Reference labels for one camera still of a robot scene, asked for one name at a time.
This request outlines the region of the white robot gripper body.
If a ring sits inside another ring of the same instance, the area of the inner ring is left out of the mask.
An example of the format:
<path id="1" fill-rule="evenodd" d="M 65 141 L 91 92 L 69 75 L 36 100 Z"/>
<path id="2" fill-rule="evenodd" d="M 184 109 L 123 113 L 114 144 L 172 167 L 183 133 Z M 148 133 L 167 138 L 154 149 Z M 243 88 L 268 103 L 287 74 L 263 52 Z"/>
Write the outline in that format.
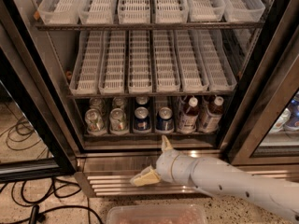
<path id="1" fill-rule="evenodd" d="M 156 161 L 156 172 L 168 183 L 196 185 L 194 169 L 198 159 L 171 149 L 162 153 Z"/>

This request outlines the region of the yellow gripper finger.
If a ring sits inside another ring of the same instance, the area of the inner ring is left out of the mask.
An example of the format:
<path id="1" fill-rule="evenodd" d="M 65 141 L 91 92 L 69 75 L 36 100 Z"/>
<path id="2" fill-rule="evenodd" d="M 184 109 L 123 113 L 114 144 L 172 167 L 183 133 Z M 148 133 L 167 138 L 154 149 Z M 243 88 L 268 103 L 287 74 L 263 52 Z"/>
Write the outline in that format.
<path id="1" fill-rule="evenodd" d="M 138 175 L 131 178 L 130 183 L 135 187 L 143 187 L 147 185 L 157 184 L 161 181 L 156 170 L 149 166 L 142 170 Z"/>
<path id="2" fill-rule="evenodd" d="M 162 136 L 162 151 L 168 151 L 168 150 L 172 150 L 173 147 L 170 143 L 170 141 L 168 140 L 168 138 L 163 135 Z"/>

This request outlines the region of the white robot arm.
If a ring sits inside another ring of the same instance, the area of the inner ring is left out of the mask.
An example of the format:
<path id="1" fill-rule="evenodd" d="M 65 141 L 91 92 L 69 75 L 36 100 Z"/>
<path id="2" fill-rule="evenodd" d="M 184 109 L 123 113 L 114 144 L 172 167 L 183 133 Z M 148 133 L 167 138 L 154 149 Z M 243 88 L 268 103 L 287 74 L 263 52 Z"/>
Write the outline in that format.
<path id="1" fill-rule="evenodd" d="M 142 187 L 162 181 L 211 197 L 234 196 L 299 224 L 298 183 L 249 174 L 213 157 L 185 155 L 174 149 L 166 136 L 156 164 L 135 175 L 130 183 Z"/>

